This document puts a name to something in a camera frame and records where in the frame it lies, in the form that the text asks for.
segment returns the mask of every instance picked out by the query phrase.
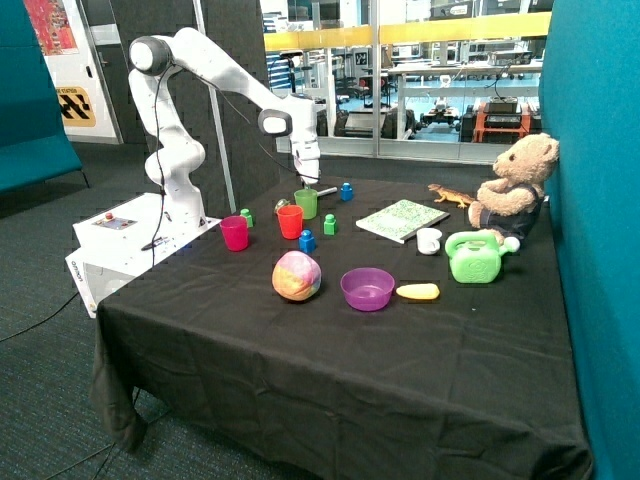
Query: small white cup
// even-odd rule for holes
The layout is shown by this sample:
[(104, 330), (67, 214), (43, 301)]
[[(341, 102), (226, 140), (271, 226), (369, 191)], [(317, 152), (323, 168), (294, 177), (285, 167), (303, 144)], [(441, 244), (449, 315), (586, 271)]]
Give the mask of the small white cup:
[(418, 238), (418, 251), (423, 255), (433, 255), (440, 250), (440, 238), (442, 232), (437, 228), (421, 228), (416, 233)]

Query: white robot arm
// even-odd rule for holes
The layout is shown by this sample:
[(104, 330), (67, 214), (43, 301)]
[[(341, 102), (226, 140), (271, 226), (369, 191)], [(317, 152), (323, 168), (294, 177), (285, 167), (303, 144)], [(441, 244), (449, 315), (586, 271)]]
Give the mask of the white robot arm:
[(189, 179), (204, 161), (204, 148), (180, 122), (167, 88), (169, 77), (183, 69), (218, 90), (240, 93), (260, 107), (260, 130), (274, 137), (288, 136), (303, 182), (311, 185), (318, 181), (320, 149), (311, 98), (297, 94), (277, 97), (193, 28), (183, 28), (173, 37), (138, 38), (129, 54), (135, 66), (129, 75), (133, 100), (145, 129), (163, 146), (147, 159), (145, 169), (155, 183), (164, 183), (165, 211), (172, 221), (198, 227), (205, 218), (200, 191)]

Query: colorful ball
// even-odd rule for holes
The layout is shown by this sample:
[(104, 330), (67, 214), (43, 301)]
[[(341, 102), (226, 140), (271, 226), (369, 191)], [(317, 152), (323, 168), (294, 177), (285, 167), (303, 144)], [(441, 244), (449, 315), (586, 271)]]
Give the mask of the colorful ball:
[(303, 301), (320, 288), (322, 273), (318, 263), (297, 250), (285, 253), (273, 269), (273, 288), (284, 298)]

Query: toy watering can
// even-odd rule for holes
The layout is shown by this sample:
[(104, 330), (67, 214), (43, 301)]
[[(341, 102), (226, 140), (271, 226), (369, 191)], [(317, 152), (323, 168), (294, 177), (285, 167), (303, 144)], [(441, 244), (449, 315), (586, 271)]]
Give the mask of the toy watering can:
[(500, 246), (490, 231), (459, 232), (447, 239), (444, 248), (457, 282), (490, 283), (500, 273), (502, 256), (517, 252), (520, 242), (515, 237), (508, 237)]

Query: teal chair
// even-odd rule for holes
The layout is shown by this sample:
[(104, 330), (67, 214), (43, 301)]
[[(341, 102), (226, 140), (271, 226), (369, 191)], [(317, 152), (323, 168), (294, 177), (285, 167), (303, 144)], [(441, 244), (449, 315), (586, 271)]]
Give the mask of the teal chair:
[(2, 2), (0, 65), (0, 193), (82, 171), (22, 0)]

